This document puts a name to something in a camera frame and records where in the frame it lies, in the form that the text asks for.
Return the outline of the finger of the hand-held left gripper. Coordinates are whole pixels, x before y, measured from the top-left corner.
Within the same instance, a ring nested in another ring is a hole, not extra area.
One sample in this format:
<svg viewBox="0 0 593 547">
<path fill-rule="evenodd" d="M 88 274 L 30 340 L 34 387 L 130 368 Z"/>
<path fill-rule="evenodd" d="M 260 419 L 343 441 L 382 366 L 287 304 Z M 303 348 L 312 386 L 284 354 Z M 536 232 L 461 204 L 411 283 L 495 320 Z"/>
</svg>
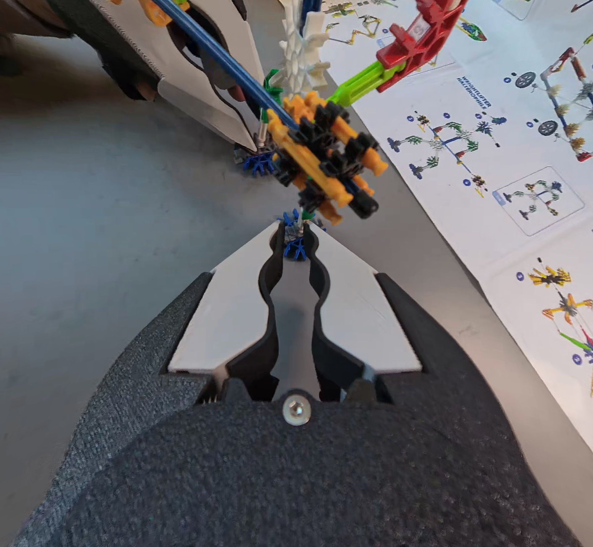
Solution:
<svg viewBox="0 0 593 547">
<path fill-rule="evenodd" d="M 257 151 L 246 104 L 221 93 L 195 56 L 186 47 L 180 50 L 179 40 L 167 28 L 152 24 L 136 0 L 122 0 L 118 5 L 108 0 L 90 2 L 156 74 L 162 98 L 217 135 Z"/>
<path fill-rule="evenodd" d="M 189 16 L 194 19 L 216 42 L 218 42 L 257 82 L 263 81 L 262 64 L 247 20 L 244 0 L 189 0 Z M 189 59 L 202 68 L 209 80 L 220 91 L 229 94 L 236 102 L 245 102 L 254 119 L 260 118 L 260 107 L 253 97 L 243 92 L 218 62 L 186 35 L 184 49 Z"/>
</svg>

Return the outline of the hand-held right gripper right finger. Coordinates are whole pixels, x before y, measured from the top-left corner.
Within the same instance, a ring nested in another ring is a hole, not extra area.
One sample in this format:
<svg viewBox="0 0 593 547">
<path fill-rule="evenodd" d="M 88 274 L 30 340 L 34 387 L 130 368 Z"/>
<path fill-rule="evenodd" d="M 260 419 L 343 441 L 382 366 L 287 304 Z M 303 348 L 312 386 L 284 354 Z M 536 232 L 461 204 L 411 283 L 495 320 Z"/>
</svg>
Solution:
<svg viewBox="0 0 593 547">
<path fill-rule="evenodd" d="M 314 308 L 312 355 L 320 401 L 343 401 L 356 380 L 384 396 L 385 375 L 422 365 L 371 265 L 321 227 L 308 225 Z"/>
</svg>

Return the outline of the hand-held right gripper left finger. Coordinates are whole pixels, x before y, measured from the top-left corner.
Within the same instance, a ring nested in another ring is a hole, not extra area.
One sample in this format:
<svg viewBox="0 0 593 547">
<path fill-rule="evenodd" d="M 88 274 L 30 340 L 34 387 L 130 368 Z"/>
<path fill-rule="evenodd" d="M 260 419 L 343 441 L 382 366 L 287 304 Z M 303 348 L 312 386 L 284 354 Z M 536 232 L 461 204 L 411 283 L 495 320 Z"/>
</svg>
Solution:
<svg viewBox="0 0 593 547">
<path fill-rule="evenodd" d="M 222 394 L 243 382 L 254 401 L 271 401 L 279 356 L 271 292 L 283 273 L 284 223 L 273 222 L 206 275 L 205 289 L 167 364 L 174 375 L 206 376 Z"/>
</svg>

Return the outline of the thin blue toy rod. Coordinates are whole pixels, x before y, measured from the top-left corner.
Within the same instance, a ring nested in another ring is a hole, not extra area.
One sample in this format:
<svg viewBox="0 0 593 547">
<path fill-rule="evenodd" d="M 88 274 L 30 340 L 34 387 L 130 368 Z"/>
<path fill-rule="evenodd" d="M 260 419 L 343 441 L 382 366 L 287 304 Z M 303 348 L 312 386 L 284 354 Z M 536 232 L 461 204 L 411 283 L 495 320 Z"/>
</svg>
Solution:
<svg viewBox="0 0 593 547">
<path fill-rule="evenodd" d="M 264 86 L 258 84 L 218 42 L 189 16 L 187 13 L 189 0 L 180 5 L 175 3 L 174 0 L 138 0 L 138 2 L 142 4 L 148 18 L 155 25 L 165 26 L 166 21 L 174 23 L 201 50 L 212 56 L 221 68 L 236 81 L 242 91 L 253 97 L 260 109 L 265 111 L 266 117 L 267 109 L 271 108 L 289 128 L 297 128 L 294 120 L 290 119 L 286 111 L 284 111 L 282 103 L 279 103 L 271 94 L 271 90 L 267 90 Z M 298 91 L 294 90 L 290 98 L 295 94 L 302 96 L 301 92 L 304 92 L 303 87 L 300 87 Z"/>
</svg>

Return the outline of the small black toy cap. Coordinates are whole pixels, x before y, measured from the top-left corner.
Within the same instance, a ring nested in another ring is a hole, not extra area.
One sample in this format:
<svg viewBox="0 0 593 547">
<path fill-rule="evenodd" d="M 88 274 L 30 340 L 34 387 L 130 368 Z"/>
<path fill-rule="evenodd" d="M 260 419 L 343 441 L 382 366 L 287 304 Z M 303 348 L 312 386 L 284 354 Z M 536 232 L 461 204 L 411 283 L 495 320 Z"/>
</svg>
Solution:
<svg viewBox="0 0 593 547">
<path fill-rule="evenodd" d="M 368 219 L 378 211 L 379 204 L 365 191 L 360 190 L 353 196 L 352 201 L 349 203 L 349 207 L 360 219 Z"/>
</svg>

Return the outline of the multicoloured construction toy model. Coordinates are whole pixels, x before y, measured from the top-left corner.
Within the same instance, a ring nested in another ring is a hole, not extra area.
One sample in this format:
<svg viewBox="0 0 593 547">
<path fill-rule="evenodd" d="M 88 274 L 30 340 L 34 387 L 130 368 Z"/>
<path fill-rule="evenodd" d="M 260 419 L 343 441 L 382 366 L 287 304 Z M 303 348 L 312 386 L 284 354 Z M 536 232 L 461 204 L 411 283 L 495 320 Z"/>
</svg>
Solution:
<svg viewBox="0 0 593 547">
<path fill-rule="evenodd" d="M 467 1 L 415 0 L 418 14 L 411 25 L 403 28 L 392 24 L 389 32 L 394 41 L 376 53 L 376 61 L 382 62 L 387 69 L 403 62 L 406 62 L 406 67 L 372 91 L 384 92 L 432 60 L 448 40 Z M 269 72 L 263 83 L 265 89 L 271 90 L 279 103 L 300 87 L 304 88 L 304 92 L 301 92 L 304 96 L 306 91 L 318 93 L 326 85 L 324 72 L 329 64 L 321 62 L 320 50 L 329 36 L 322 31 L 325 14 L 321 7 L 322 0 L 292 0 L 285 7 L 285 39 L 280 42 L 284 55 L 283 65 L 279 70 Z M 260 111 L 261 116 L 266 119 L 264 125 L 268 131 L 265 111 Z M 268 132 L 263 143 L 266 143 L 267 138 L 271 140 Z M 299 234 L 302 233 L 303 223 L 313 223 L 316 213 L 307 216 L 302 209 L 296 212 L 294 228 Z"/>
</svg>

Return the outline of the white instruction sheet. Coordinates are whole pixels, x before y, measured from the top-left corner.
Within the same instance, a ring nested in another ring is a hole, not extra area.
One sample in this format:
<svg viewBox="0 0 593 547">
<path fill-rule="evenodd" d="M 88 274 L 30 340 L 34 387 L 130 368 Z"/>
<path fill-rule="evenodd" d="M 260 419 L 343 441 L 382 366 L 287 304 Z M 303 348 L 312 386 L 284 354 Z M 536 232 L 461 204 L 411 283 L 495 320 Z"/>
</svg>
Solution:
<svg viewBox="0 0 593 547">
<path fill-rule="evenodd" d="M 469 0 L 353 104 L 592 447 L 592 0 Z"/>
</svg>

